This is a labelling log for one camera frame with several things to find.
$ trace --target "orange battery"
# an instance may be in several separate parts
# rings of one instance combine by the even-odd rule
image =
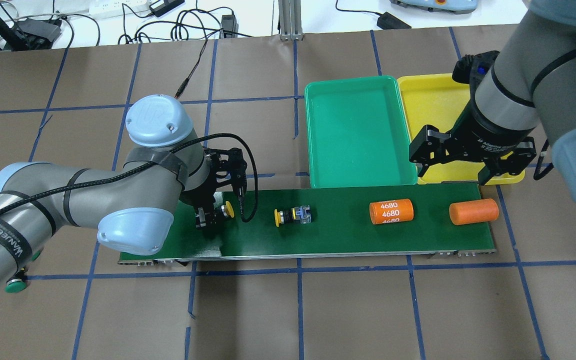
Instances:
[[[411,221],[415,211],[409,198],[370,203],[370,219],[373,225]]]
[[[451,203],[448,212],[455,225],[484,223],[499,217],[499,207],[491,198]]]

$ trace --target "green conveyor belt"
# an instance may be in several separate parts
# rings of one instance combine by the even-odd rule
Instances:
[[[232,193],[224,200],[233,205]],[[410,199],[412,221],[373,225],[368,205],[375,201]],[[482,198],[476,183],[427,184],[259,191],[256,216],[242,223],[237,214],[221,227],[196,230],[192,207],[179,203],[161,251],[151,256],[121,253],[120,264],[151,260],[224,260],[388,254],[433,254],[443,251],[494,252],[488,223],[455,226],[451,203]],[[246,214],[253,193],[246,196]],[[310,205],[312,223],[277,228],[274,209]]]

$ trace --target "blue tape grid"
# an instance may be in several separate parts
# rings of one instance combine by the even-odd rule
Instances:
[[[461,54],[458,46],[457,39],[455,37],[455,32],[452,27],[448,28],[450,32],[450,38],[455,48],[457,57],[460,59]],[[370,31],[370,39],[372,41],[372,48],[375,56],[375,64],[377,67],[377,74],[382,75],[381,63],[379,58],[379,52],[377,48],[377,41],[375,39],[374,31]],[[213,103],[231,103],[231,102],[248,102],[248,101],[275,101],[275,100],[288,100],[294,99],[295,101],[295,137],[298,136],[298,108],[297,100],[303,99],[303,95],[298,95],[298,76],[297,76],[297,42],[293,43],[293,71],[294,71],[294,94],[292,96],[269,96],[269,97],[253,97],[253,98],[229,98],[229,99],[212,99],[213,94],[213,84],[215,80],[215,63],[217,59],[217,44],[215,40],[213,44],[212,53],[212,64],[210,68],[210,86],[208,90],[207,100],[192,100],[192,101],[181,101],[182,104],[207,104],[206,110],[206,126],[204,130],[204,135],[207,135],[210,130],[210,110]],[[75,106],[75,107],[55,107],[51,108],[52,98],[57,89],[57,84],[62,73],[64,63],[66,61],[67,50],[64,50],[64,56],[61,60],[55,82],[50,92],[50,98],[48,98],[48,104],[45,108],[37,109],[18,109],[18,110],[0,110],[0,114],[14,114],[14,113],[29,113],[29,112],[43,112],[43,118],[41,124],[39,125],[37,142],[39,137],[41,137],[41,129],[46,125],[46,118],[48,112],[60,112],[60,111],[72,111],[72,110],[91,110],[91,109],[117,109],[123,108],[123,118],[121,125],[119,126],[119,133],[117,137],[117,143],[114,153],[114,158],[112,162],[112,169],[115,170],[117,166],[117,160],[119,156],[119,149],[121,146],[122,133],[124,130],[124,119],[126,112],[130,105],[131,94],[133,85],[135,83],[135,75],[137,73],[139,56],[141,52],[141,44],[138,45],[137,55],[135,57],[135,64],[132,71],[132,77],[130,80],[130,87],[128,89],[128,95],[126,97],[126,102],[124,104],[110,104],[110,105],[92,105],[92,106]],[[32,159],[34,152],[37,147],[37,142],[35,142],[29,159]],[[264,174],[266,177],[272,176],[274,174]],[[295,173],[296,176],[308,176],[306,172]],[[524,273],[524,267],[553,267],[553,266],[573,266],[576,265],[576,260],[546,260],[546,261],[522,261],[519,251],[517,250],[517,243],[515,241],[514,233],[512,230],[512,224],[508,216],[508,210],[506,208],[505,199],[501,187],[498,185],[496,187],[497,193],[500,199],[503,216],[505,218],[505,223],[507,226],[508,233],[510,235],[510,242],[514,250],[515,262],[485,262],[485,263],[472,263],[472,264],[422,264],[414,265],[411,256],[407,256],[407,265],[395,265],[395,266],[334,266],[334,267],[316,267],[316,268],[304,268],[302,267],[302,260],[297,260],[297,266],[295,268],[278,268],[278,269],[251,269],[251,270],[235,270],[235,271],[198,271],[197,263],[192,264],[191,271],[180,271],[180,272],[160,272],[160,273],[95,273],[95,266],[98,257],[99,244],[96,243],[94,246],[93,257],[90,264],[90,269],[88,274],[50,274],[50,275],[30,275],[30,280],[87,280],[86,290],[84,292],[84,298],[82,301],[82,308],[78,320],[77,333],[75,341],[73,344],[72,359],[77,358],[78,346],[81,339],[81,332],[83,328],[83,322],[85,318],[87,302],[90,294],[90,287],[92,280],[95,279],[128,279],[128,278],[167,278],[167,277],[190,277],[190,294],[188,303],[188,312],[192,314],[194,307],[194,294],[195,294],[195,280],[197,277],[201,276],[248,276],[248,275],[260,275],[260,274],[297,274],[297,312],[298,312],[298,332],[299,332],[299,358],[304,359],[304,294],[302,285],[302,275],[304,273],[320,273],[320,272],[370,272],[370,271],[408,271],[409,282],[411,288],[411,296],[413,301],[413,313],[416,325],[417,338],[419,342],[420,357],[425,359],[425,349],[423,344],[423,331],[421,327],[421,321],[419,318],[419,306],[416,294],[416,287],[414,283],[414,271],[416,270],[445,270],[445,269],[488,269],[488,268],[506,268],[506,267],[516,267],[521,278],[521,284],[526,297],[526,303],[528,305],[528,310],[530,312],[530,319],[535,331],[535,336],[537,337],[537,343],[542,358],[548,359],[546,353],[546,348],[542,339],[541,331],[538,325],[537,316],[535,315],[534,305],[531,300],[530,289],[528,287],[528,282],[526,281],[526,276]],[[188,326],[185,330],[185,353],[184,358],[187,359],[190,350],[190,339],[191,339],[191,328]]]

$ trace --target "power strip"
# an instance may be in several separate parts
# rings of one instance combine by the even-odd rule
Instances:
[[[90,1],[90,16],[96,20],[112,18],[120,16],[122,11],[122,3],[131,7],[135,12],[143,12],[149,9],[151,0],[91,0]],[[126,9],[126,15],[131,14],[129,9]]]

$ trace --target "power adapter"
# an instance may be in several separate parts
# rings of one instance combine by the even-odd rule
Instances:
[[[163,2],[163,4],[153,7],[156,3]],[[161,18],[162,16],[166,15],[167,12],[173,10],[174,8],[182,5],[185,0],[157,0],[154,3],[148,5],[150,11],[153,13],[154,16],[157,18]]]
[[[399,18],[395,17],[395,15],[391,13],[384,12],[379,16],[377,19],[377,27],[380,27],[384,30],[389,29],[410,29],[412,28],[407,23],[403,22]]]
[[[221,28],[223,31],[219,34],[220,39],[236,38],[237,34],[233,33],[237,32],[240,25],[237,23],[235,14],[223,14],[221,16]]]

